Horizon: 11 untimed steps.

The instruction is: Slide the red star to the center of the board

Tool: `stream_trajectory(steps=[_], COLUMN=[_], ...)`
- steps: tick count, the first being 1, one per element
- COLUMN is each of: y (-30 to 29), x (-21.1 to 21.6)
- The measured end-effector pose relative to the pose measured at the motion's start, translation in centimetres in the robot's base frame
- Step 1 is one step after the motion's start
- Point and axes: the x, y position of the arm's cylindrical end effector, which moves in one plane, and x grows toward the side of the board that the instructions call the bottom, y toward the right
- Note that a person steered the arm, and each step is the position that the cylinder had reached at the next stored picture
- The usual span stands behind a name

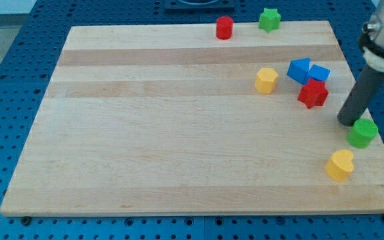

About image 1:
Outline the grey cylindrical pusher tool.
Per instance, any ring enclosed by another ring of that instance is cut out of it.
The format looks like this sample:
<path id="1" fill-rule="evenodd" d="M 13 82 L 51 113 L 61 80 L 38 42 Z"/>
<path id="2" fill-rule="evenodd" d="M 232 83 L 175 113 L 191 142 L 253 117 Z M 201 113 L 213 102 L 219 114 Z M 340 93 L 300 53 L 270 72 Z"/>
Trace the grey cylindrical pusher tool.
<path id="1" fill-rule="evenodd" d="M 338 122 L 352 127 L 368 108 L 382 84 L 384 84 L 384 72 L 365 65 L 337 114 Z"/>

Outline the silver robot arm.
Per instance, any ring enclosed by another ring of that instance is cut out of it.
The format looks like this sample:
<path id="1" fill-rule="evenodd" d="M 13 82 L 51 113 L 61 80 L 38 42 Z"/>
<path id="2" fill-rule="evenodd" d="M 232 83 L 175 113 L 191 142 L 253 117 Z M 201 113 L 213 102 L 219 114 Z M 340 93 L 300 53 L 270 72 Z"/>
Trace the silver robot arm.
<path id="1" fill-rule="evenodd" d="M 363 24 L 358 44 L 365 66 L 337 114 L 338 122 L 348 127 L 362 116 L 384 83 L 384 0 Z"/>

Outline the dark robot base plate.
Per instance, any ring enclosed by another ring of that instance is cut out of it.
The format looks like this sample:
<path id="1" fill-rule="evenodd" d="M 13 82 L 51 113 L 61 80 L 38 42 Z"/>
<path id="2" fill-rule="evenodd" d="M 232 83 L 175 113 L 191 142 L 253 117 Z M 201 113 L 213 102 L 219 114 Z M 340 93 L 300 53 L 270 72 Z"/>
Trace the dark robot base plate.
<path id="1" fill-rule="evenodd" d="M 236 0 L 163 0 L 164 10 L 234 10 Z"/>

